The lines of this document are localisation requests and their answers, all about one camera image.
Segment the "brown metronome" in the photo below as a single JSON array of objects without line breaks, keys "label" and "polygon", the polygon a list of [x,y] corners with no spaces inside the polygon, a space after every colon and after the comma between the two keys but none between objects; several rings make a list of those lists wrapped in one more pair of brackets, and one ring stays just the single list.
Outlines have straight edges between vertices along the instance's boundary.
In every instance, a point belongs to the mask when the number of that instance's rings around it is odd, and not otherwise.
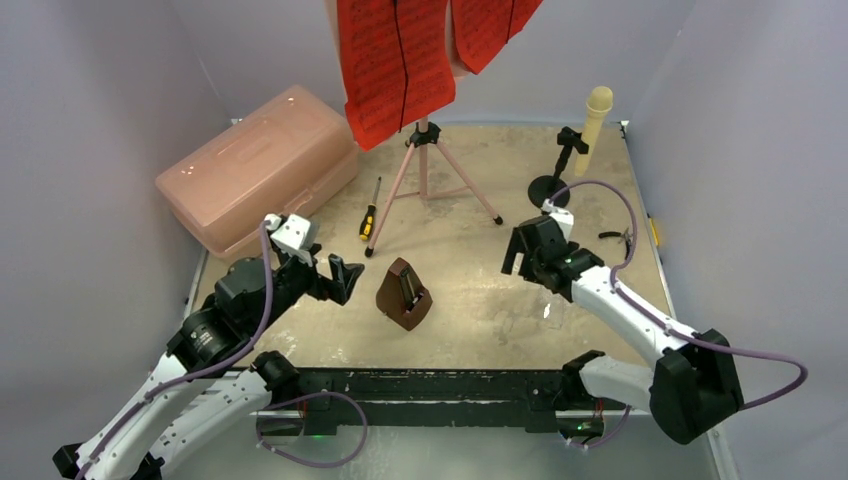
[{"label": "brown metronome", "polygon": [[406,331],[412,331],[433,305],[430,291],[405,259],[398,257],[388,268],[376,293],[380,312]]}]

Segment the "clear metronome cover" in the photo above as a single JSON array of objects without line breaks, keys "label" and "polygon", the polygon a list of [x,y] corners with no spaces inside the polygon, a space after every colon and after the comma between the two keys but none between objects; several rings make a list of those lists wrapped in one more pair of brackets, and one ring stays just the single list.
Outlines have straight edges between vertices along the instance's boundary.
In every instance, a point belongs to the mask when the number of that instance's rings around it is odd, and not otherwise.
[{"label": "clear metronome cover", "polygon": [[568,316],[568,303],[561,298],[550,298],[541,302],[540,324],[550,330],[561,330]]}]

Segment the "black pliers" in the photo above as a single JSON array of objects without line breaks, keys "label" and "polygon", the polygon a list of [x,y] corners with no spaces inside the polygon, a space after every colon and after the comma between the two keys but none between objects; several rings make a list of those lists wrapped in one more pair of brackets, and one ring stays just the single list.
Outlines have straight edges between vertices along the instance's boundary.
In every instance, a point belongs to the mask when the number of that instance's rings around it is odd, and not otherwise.
[{"label": "black pliers", "polygon": [[604,231],[597,235],[599,239],[617,239],[620,244],[624,245],[625,257],[629,257],[633,251],[634,235],[628,228],[623,231]]}]

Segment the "cream microphone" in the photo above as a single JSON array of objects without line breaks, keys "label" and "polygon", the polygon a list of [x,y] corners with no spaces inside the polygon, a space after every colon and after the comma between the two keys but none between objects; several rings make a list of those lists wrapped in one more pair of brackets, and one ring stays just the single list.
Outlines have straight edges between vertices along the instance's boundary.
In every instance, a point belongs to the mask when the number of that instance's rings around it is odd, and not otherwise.
[{"label": "cream microphone", "polygon": [[581,140],[588,146],[585,153],[579,153],[574,165],[574,175],[582,177],[590,165],[602,125],[614,104],[614,93],[607,86],[595,87],[586,100],[586,120]]}]

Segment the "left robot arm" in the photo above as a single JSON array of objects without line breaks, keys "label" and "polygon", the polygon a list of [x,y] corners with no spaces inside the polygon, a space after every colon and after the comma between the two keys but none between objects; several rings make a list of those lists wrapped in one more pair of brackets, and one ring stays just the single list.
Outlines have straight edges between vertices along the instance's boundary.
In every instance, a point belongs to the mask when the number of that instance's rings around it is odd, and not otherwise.
[{"label": "left robot arm", "polygon": [[278,351],[257,355],[244,370],[232,365],[250,353],[266,328],[303,296],[338,305],[351,297],[364,271],[332,255],[331,275],[280,254],[235,262],[200,310],[168,342],[142,387],[90,440],[60,447],[52,457],[65,479],[166,479],[217,435],[250,414],[311,400],[351,397],[327,386],[307,387]]}]

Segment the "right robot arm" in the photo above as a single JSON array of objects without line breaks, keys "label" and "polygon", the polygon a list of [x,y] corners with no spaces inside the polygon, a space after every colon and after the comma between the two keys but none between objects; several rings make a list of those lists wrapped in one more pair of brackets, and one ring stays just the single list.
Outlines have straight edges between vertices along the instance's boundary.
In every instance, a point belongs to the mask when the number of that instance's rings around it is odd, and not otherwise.
[{"label": "right robot arm", "polygon": [[584,407],[596,398],[648,412],[673,441],[688,444],[744,404],[727,339],[699,333],[663,314],[591,251],[567,239],[569,214],[544,214],[514,227],[502,271],[516,270],[602,320],[643,365],[589,351],[566,363],[558,393]]}]

